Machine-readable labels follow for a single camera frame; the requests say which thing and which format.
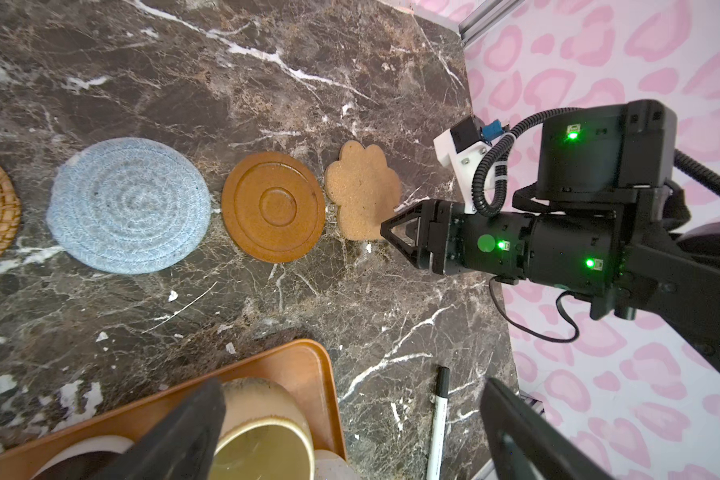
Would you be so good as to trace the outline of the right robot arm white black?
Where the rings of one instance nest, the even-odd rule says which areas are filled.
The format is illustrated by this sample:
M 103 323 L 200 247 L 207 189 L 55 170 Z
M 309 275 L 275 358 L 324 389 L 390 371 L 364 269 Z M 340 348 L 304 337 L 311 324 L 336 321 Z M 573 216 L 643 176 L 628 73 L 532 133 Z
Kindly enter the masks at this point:
M 445 136 L 479 149 L 464 201 L 427 199 L 381 224 L 416 268 L 526 280 L 590 306 L 593 319 L 661 317 L 720 374 L 720 222 L 687 230 L 683 172 L 720 198 L 720 175 L 675 146 L 656 100 L 558 107 L 493 139 L 475 117 Z

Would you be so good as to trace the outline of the cork paw shaped coaster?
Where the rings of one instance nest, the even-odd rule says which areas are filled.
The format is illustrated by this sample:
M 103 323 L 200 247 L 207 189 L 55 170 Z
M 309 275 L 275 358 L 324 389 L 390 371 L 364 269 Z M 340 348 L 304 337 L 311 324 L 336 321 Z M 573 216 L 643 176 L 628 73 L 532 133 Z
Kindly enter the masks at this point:
M 346 142 L 325 171 L 325 190 L 338 206 L 337 225 L 351 241 L 381 239 L 381 224 L 395 214 L 402 187 L 378 145 Z

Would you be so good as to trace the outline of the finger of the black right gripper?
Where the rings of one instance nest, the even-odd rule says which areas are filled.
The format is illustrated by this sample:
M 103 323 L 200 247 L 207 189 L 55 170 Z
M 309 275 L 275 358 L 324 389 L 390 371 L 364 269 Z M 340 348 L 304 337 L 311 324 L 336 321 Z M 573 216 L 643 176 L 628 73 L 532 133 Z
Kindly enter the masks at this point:
M 423 268 L 419 247 L 419 221 L 421 208 L 411 206 L 381 224 L 382 237 L 417 269 Z

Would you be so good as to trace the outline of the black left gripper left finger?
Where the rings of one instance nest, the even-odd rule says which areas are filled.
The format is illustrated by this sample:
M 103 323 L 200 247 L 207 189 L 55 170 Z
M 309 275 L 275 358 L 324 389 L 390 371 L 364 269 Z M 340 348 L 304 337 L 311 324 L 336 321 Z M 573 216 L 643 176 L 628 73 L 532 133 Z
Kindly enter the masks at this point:
M 226 407 L 221 383 L 202 384 L 96 479 L 206 479 Z

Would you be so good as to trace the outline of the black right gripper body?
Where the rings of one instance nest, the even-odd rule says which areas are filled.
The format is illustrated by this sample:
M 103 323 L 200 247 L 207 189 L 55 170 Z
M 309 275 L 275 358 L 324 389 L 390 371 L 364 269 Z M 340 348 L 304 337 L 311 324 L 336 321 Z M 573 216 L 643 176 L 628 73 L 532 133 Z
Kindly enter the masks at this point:
M 611 282 L 621 263 L 614 222 L 603 217 L 505 212 L 493 218 L 426 200 L 417 246 L 444 275 L 477 271 L 510 282 Z

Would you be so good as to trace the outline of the light blue woven coaster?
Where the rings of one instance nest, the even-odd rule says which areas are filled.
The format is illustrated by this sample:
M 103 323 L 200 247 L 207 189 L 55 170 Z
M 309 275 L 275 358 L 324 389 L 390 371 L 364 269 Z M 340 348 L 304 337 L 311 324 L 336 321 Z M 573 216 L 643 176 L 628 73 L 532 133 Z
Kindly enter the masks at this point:
M 115 274 L 166 269 L 192 253 L 211 196 L 180 152 L 135 137 L 98 142 L 59 169 L 46 214 L 55 241 L 81 263 Z

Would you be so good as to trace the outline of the round brown wooden coaster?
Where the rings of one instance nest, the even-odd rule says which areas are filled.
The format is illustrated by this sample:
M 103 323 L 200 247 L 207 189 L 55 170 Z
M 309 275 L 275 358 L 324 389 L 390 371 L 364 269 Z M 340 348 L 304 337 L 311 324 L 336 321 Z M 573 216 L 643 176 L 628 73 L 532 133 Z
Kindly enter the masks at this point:
M 232 240 L 268 263 L 304 257 L 322 235 L 326 206 L 316 177 L 279 152 L 245 157 L 227 177 L 221 214 Z

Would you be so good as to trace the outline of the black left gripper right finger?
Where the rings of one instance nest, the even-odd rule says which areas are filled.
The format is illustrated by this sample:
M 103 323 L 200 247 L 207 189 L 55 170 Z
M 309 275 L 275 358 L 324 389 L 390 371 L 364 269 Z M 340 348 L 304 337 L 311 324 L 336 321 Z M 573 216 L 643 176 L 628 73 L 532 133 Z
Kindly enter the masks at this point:
M 610 477 L 496 378 L 486 381 L 480 415 L 500 479 Z

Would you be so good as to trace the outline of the black mug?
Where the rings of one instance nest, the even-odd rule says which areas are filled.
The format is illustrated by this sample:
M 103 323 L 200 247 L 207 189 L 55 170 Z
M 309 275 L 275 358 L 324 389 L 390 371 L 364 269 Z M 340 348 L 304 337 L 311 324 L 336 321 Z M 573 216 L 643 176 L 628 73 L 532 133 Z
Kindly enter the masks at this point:
M 51 458 L 33 479 L 90 479 L 133 445 L 133 440 L 118 435 L 82 440 Z

